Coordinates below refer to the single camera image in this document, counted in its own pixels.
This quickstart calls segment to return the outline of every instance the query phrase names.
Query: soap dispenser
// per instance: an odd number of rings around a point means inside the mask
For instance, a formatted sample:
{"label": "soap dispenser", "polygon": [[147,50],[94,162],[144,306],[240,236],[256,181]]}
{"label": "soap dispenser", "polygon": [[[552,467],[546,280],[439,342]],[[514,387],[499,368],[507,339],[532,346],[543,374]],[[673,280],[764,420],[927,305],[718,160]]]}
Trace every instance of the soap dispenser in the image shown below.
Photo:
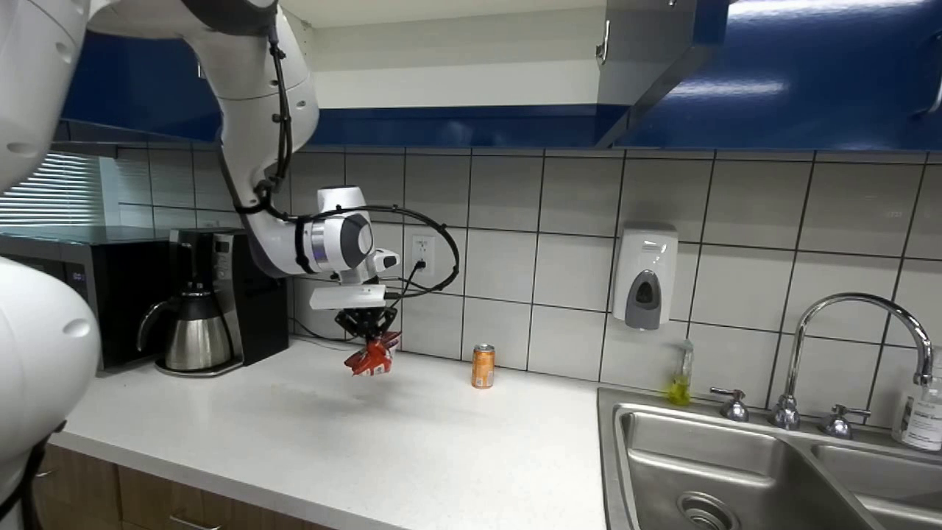
{"label": "soap dispenser", "polygon": [[624,228],[613,319],[627,327],[655,330],[670,319],[676,274],[676,233],[667,228]]}

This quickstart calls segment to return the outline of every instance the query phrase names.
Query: kitchen counter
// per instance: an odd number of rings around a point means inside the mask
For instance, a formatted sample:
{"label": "kitchen counter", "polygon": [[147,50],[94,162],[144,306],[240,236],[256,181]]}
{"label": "kitchen counter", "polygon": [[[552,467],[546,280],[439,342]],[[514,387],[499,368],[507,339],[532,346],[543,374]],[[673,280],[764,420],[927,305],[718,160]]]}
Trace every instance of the kitchen counter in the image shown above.
{"label": "kitchen counter", "polygon": [[217,381],[94,381],[53,445],[327,528],[599,530],[593,387],[295,342]]}

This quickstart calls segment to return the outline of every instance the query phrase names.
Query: small brown bottle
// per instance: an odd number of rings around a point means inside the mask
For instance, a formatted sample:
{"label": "small brown bottle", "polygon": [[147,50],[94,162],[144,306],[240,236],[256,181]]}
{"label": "small brown bottle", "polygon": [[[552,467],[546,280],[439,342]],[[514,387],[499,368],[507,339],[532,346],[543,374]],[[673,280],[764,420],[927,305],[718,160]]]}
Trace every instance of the small brown bottle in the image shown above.
{"label": "small brown bottle", "polygon": [[476,346],[471,356],[471,387],[490,390],[495,387],[498,353],[490,346]]}

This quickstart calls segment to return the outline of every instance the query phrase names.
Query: backsplash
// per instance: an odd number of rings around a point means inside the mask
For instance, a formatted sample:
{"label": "backsplash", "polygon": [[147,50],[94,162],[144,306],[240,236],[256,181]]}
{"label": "backsplash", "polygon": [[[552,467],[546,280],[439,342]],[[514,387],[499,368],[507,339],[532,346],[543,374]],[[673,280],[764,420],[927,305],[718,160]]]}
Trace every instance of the backsplash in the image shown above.
{"label": "backsplash", "polygon": [[[832,291],[873,291],[942,339],[942,160],[742,156],[635,150],[306,150],[283,206],[312,212],[321,185],[356,183],[367,205],[404,205],[451,225],[462,274],[406,302],[404,349],[468,361],[498,346],[507,368],[655,393],[693,346],[692,393],[745,390],[767,408],[797,316]],[[103,160],[105,221],[122,228],[239,228],[212,150],[119,150]],[[409,250],[424,228],[377,219],[383,249]],[[670,325],[655,333],[607,319],[608,271],[627,221],[679,233]],[[417,284],[448,274],[448,249]],[[295,316],[334,333],[328,316]],[[872,408],[886,425],[897,371],[914,353],[872,306],[826,311],[804,346],[804,412]]]}

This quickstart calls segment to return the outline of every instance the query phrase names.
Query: microwave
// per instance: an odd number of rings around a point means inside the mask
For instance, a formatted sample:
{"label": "microwave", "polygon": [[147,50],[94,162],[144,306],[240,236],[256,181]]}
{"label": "microwave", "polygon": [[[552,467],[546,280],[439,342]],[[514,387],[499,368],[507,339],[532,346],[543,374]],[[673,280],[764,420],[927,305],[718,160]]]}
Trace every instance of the microwave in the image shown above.
{"label": "microwave", "polygon": [[100,327],[100,374],[144,361],[137,325],[174,294],[168,236],[152,230],[0,230],[0,258],[68,284]]}

